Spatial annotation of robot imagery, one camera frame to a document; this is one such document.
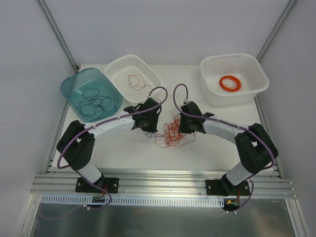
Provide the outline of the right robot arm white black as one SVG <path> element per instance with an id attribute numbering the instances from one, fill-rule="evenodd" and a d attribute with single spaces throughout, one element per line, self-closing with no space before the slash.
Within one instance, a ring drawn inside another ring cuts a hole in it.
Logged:
<path id="1" fill-rule="evenodd" d="M 243 181 L 268 169 L 269 164 L 275 165 L 278 157 L 276 146 L 261 124 L 244 127 L 222 120 L 212 113 L 202 114 L 193 101 L 187 101 L 180 107 L 179 131 L 214 135 L 236 146 L 239 163 L 211 186 L 210 190 L 217 195 L 233 195 Z"/>

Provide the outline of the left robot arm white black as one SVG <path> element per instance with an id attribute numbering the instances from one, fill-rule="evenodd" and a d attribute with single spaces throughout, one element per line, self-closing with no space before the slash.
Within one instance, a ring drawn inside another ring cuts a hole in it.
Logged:
<path id="1" fill-rule="evenodd" d="M 92 161 L 95 144 L 134 129 L 157 132 L 160 112 L 161 103 L 150 97 L 143 104 L 126 107 L 115 116 L 97 123 L 71 122 L 57 143 L 56 149 L 60 153 L 57 167 L 70 167 L 93 192 L 105 190 L 105 177 Z"/>

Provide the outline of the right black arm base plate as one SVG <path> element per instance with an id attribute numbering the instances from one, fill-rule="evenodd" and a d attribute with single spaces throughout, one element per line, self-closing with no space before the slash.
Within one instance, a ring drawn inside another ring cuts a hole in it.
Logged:
<path id="1" fill-rule="evenodd" d="M 205 181 L 206 193 L 208 196 L 242 196 L 250 195 L 250 187 L 247 181 L 242 181 L 239 185 L 231 185 L 225 188 L 222 180 L 206 180 Z"/>

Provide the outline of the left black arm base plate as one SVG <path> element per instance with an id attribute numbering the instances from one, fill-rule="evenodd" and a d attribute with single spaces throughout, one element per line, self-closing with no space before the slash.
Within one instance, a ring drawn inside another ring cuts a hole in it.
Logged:
<path id="1" fill-rule="evenodd" d="M 119 189 L 119 178 L 101 177 L 95 183 L 95 186 L 106 190 L 111 194 L 117 194 Z M 101 193 L 102 191 L 93 185 L 89 184 L 82 177 L 77 179 L 75 188 L 76 193 Z"/>

